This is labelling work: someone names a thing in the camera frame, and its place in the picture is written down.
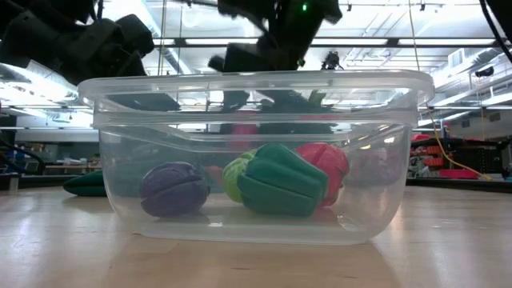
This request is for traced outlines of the black ceiling-hung device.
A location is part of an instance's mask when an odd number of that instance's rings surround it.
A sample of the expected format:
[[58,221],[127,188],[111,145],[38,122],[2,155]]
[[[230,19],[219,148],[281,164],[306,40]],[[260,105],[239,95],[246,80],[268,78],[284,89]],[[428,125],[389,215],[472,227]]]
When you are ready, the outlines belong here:
[[341,68],[339,55],[337,51],[330,51],[328,55],[325,57],[322,62],[321,69],[322,70],[336,70],[337,68]]

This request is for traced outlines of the light green toy lime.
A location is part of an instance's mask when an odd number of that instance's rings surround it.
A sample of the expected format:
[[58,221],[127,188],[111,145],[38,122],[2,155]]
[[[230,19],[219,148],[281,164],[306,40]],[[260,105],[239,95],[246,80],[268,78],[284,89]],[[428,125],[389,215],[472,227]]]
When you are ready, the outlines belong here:
[[249,161],[255,156],[256,152],[257,149],[253,149],[240,154],[223,169],[223,189],[227,196],[234,202],[242,203],[241,191],[237,185],[238,176],[246,170]]

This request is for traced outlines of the green toy bell pepper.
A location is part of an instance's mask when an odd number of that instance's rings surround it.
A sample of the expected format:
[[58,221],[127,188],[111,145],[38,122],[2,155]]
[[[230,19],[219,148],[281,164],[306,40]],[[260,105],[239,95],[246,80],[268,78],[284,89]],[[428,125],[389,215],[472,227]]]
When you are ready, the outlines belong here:
[[328,191],[328,176],[281,144],[261,146],[237,177],[242,203],[258,214],[311,216]]

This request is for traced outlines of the silver ventilation duct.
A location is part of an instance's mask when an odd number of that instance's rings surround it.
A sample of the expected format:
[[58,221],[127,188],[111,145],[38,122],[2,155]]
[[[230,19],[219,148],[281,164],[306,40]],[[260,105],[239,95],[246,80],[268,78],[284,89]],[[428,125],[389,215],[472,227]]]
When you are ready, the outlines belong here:
[[173,49],[171,45],[174,44],[172,39],[156,38],[154,45],[160,54],[160,67],[163,67],[163,62],[169,64],[177,74],[192,74],[193,71],[188,65],[180,58],[180,49]]

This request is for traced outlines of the red plastic tray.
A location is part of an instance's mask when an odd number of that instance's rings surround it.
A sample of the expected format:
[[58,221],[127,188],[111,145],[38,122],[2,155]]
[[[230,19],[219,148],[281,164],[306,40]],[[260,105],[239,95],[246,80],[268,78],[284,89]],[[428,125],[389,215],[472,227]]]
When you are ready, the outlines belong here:
[[441,178],[450,179],[479,179],[480,176],[470,170],[440,170],[439,175]]

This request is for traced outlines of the red storage bins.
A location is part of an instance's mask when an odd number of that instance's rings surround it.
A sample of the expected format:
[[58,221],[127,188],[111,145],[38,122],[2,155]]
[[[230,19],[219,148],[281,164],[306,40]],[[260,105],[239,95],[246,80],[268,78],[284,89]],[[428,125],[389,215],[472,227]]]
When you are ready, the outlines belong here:
[[444,158],[439,146],[412,147],[410,156],[419,158],[425,166],[442,167],[444,165]]

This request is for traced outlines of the clear plastic tupperware container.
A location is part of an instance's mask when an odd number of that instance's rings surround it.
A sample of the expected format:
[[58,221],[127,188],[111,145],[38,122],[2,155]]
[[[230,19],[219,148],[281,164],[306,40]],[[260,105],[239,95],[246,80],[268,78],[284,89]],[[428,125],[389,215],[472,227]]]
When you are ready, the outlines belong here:
[[[247,104],[234,113],[221,113],[223,92],[232,90],[249,93]],[[263,113],[262,108],[272,103],[261,93],[264,90],[294,90],[304,98],[318,90],[326,93],[322,104],[332,105],[333,111]],[[115,94],[152,93],[168,94],[180,110],[135,110],[108,99]],[[207,180],[210,195],[205,204],[195,213],[172,218],[146,213],[141,195],[124,198],[107,189],[115,213],[137,233],[207,241],[349,245],[378,235],[396,215],[418,109],[434,96],[434,82],[428,74],[412,70],[243,72],[96,78],[82,82],[78,95],[94,111],[99,145],[101,140],[123,138],[153,143],[161,147],[160,163],[153,168],[187,162]],[[288,134],[288,123],[330,123],[333,133]],[[251,141],[248,150],[228,146],[233,124],[258,125],[259,134],[241,136]],[[258,214],[224,191],[223,169],[240,154],[266,144],[281,144],[297,153],[297,148],[312,142],[336,146],[348,157],[350,171],[333,205],[319,203],[307,218]]]

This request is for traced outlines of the artificial green plant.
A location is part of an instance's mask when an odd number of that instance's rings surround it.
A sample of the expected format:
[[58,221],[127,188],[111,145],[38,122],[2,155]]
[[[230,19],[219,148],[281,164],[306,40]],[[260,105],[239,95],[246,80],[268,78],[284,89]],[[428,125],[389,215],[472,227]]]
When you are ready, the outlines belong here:
[[[332,105],[323,106],[322,100],[326,93],[312,90],[308,98],[294,90],[288,90],[288,95],[280,101],[280,111],[288,114],[324,114],[330,111]],[[288,123],[288,134],[332,134],[330,123]]]

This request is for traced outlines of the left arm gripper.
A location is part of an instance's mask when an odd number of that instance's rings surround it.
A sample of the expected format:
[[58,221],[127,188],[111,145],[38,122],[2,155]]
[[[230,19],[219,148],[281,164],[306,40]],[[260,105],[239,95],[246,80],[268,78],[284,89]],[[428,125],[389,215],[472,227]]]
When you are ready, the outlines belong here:
[[[87,26],[54,25],[27,11],[14,18],[0,41],[0,62],[21,68],[35,61],[73,85],[92,78],[144,76],[142,58],[153,51],[151,31],[134,14]],[[135,110],[176,111],[166,93],[115,94],[108,99]]]

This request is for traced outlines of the red toy bell pepper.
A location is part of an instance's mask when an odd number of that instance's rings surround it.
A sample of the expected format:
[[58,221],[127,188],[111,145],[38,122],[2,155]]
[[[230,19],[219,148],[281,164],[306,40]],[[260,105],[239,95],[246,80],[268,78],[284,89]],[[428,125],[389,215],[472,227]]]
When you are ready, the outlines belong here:
[[333,205],[342,188],[342,181],[350,171],[350,165],[346,153],[336,146],[326,142],[312,142],[296,149],[313,166],[326,173],[328,177],[328,190],[323,197],[320,206]]

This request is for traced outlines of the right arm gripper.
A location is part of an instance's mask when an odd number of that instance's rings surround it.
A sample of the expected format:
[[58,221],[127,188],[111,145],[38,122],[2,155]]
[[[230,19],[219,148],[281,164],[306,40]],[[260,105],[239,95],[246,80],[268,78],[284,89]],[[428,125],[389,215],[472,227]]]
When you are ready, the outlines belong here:
[[[224,56],[214,55],[208,67],[221,73],[296,70],[304,64],[306,42],[284,41],[277,47],[259,40],[255,44],[230,42]],[[244,90],[223,92],[222,112],[242,108],[250,94]]]

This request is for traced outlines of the purple toy eggplant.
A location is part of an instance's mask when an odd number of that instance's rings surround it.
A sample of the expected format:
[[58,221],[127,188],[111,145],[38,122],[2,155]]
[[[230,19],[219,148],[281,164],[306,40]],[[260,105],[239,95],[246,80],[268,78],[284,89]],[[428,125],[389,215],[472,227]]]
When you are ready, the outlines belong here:
[[166,162],[142,179],[141,206],[151,216],[172,218],[197,212],[210,195],[207,180],[187,162]]

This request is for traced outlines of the dark green cloth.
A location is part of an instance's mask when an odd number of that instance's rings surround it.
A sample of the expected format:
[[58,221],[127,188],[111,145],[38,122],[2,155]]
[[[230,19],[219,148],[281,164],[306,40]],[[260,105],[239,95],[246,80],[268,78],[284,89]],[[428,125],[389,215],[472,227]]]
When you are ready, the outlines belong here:
[[118,142],[100,141],[102,168],[73,178],[63,189],[81,197],[106,197],[107,189],[124,198],[139,198],[143,176],[160,163],[159,145],[121,139]]

